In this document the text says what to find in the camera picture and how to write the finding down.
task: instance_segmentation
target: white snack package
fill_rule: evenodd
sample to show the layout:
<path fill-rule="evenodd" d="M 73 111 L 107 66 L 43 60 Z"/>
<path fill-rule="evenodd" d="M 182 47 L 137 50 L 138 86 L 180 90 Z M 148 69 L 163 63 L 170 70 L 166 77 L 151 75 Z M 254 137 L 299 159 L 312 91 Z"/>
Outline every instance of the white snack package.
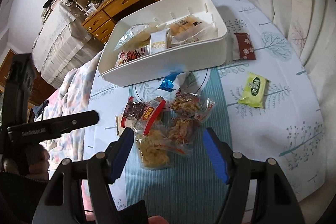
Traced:
<path fill-rule="evenodd" d="M 167 49 L 167 34 L 169 32 L 168 29 L 164 29 L 159 32 L 151 33 L 151 50 L 150 54 L 154 54 L 157 52 L 162 52 Z"/>

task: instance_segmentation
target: tablecloth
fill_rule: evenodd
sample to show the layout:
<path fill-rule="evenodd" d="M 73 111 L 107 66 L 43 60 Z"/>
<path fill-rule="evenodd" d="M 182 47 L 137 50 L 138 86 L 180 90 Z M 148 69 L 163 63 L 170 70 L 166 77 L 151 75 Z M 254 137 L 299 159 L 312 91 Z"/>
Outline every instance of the tablecloth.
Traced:
<path fill-rule="evenodd" d="M 326 144 L 320 107 L 310 80 L 290 43 L 269 19 L 247 0 L 212 0 L 228 32 L 246 32 L 257 60 L 227 61 L 222 66 L 192 72 L 187 91 L 213 98 L 217 105 L 201 128 L 191 157 L 174 155 L 174 167 L 148 171 L 140 168 L 133 146 L 119 180 L 110 187 L 118 209 L 145 199 L 149 215 L 170 223 L 213 223 L 227 188 L 216 178 L 200 137 L 211 126 L 222 141 L 246 157 L 275 158 L 298 200 L 318 189 L 325 179 Z M 254 72 L 270 83 L 265 109 L 237 103 L 248 77 Z M 115 115 L 128 97 L 155 98 L 153 82 L 121 88 L 104 82 L 96 72 L 88 109 L 100 114 L 96 126 L 85 130 L 84 159 L 105 150 L 117 140 Z M 165 124 L 170 112 L 164 112 Z M 255 182 L 251 182 L 244 221 L 252 214 Z"/>

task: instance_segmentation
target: wooden desk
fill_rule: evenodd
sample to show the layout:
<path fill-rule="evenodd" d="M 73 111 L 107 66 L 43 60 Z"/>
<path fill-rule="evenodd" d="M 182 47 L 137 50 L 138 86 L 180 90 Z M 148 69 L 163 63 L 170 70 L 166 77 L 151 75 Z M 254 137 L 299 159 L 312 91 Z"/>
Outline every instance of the wooden desk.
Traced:
<path fill-rule="evenodd" d="M 104 0 L 82 26 L 100 42 L 106 43 L 115 24 L 123 17 L 159 0 Z"/>

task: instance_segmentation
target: white wall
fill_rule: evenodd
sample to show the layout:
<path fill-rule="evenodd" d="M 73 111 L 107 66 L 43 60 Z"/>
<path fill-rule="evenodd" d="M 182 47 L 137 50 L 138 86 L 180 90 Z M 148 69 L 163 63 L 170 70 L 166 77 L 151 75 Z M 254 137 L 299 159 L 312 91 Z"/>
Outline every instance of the white wall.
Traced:
<path fill-rule="evenodd" d="M 41 13 L 47 0 L 13 0 L 9 14 L 8 46 L 15 52 L 32 52 L 42 28 Z"/>

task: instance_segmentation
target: white flower print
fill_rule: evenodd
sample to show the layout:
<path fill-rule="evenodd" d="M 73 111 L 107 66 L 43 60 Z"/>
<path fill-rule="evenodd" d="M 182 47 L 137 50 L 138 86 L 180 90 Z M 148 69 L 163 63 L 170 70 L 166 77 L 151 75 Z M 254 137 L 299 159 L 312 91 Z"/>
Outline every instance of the white flower print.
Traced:
<path fill-rule="evenodd" d="M 243 49 L 243 53 L 245 54 L 245 55 L 248 55 L 249 53 L 250 53 L 250 51 L 248 50 L 248 49 Z"/>

